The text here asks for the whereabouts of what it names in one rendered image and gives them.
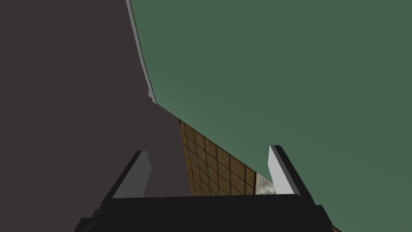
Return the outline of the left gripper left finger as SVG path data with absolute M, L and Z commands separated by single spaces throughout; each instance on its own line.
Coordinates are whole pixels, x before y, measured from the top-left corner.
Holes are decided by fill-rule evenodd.
M 147 151 L 137 151 L 107 194 L 112 198 L 141 198 L 151 174 Z

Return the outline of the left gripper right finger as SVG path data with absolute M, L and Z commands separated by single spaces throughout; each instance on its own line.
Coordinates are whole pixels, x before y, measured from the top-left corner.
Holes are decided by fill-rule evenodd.
M 268 168 L 276 194 L 295 194 L 311 204 L 315 203 L 303 180 L 280 145 L 270 146 Z

